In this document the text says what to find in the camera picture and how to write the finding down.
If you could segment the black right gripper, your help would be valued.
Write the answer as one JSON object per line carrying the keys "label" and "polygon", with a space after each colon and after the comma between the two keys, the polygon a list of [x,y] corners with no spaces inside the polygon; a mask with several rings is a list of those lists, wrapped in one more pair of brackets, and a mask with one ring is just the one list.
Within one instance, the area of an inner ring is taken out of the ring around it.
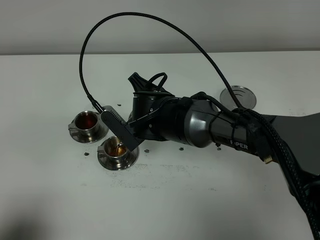
{"label": "black right gripper", "polygon": [[185,98],[151,91],[152,83],[134,72],[129,78],[133,109],[126,127],[134,137],[154,141],[184,142]]}

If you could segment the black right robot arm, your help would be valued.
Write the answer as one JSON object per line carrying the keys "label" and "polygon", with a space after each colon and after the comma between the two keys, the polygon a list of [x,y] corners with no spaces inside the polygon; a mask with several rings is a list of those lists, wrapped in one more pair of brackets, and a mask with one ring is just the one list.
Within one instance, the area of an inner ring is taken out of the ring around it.
{"label": "black right robot arm", "polygon": [[305,212],[314,239],[320,237],[320,116],[262,115],[229,110],[198,92],[175,97],[163,83],[129,77],[134,89],[129,126],[136,138],[204,148],[215,143],[275,162],[290,193]]}

